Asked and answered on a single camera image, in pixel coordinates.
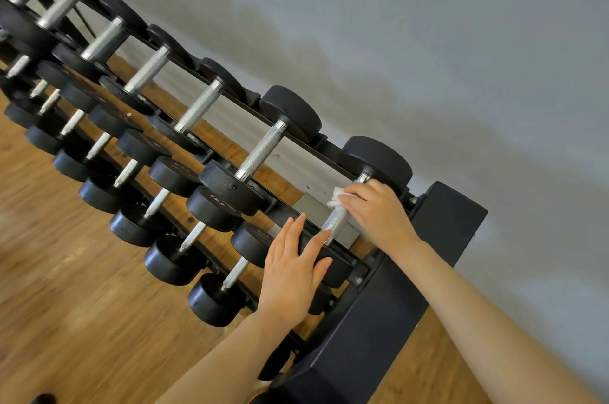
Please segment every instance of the gray wall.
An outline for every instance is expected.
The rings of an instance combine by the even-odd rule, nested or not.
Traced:
[[[249,88],[301,94],[335,143],[397,149],[415,192],[487,207],[459,271],[609,401],[609,0],[128,1]],[[263,129],[222,102],[206,118],[247,149]],[[268,163],[324,200],[341,179],[296,151]]]

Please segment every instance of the white cloth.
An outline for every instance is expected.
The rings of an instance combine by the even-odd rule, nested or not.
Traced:
[[[341,208],[339,195],[350,195],[352,197],[357,197],[355,194],[347,194],[343,188],[334,188],[334,193],[332,194],[332,199],[328,201],[328,206],[334,209]]]

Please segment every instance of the person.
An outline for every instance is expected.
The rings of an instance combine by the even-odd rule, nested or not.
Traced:
[[[388,186],[372,179],[348,186],[345,192],[356,196],[340,195],[343,207],[425,296],[493,402],[599,402],[567,367],[416,235]],[[251,396],[264,362],[290,329],[303,321],[331,263],[330,258],[315,263],[329,231],[317,234],[298,255],[305,219],[304,215],[289,219],[270,246],[258,310],[181,377],[158,404],[241,404]]]

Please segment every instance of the hand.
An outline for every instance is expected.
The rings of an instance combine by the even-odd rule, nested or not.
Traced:
[[[352,184],[345,188],[345,192],[358,197],[340,194],[342,206],[360,224],[372,243],[393,260],[400,250],[421,243],[404,207],[388,185],[371,179],[366,184]]]
[[[271,244],[264,263],[257,313],[282,324],[286,334],[305,319],[315,290],[332,263],[332,258],[315,263],[331,231],[317,234],[298,255],[298,239],[305,220],[304,213],[296,221],[288,218]]]

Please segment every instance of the forearm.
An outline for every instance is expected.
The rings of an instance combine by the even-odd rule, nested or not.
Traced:
[[[181,377],[157,404],[242,404],[270,354],[288,334],[254,313]]]
[[[577,377],[433,249],[394,253],[495,403],[597,403]]]

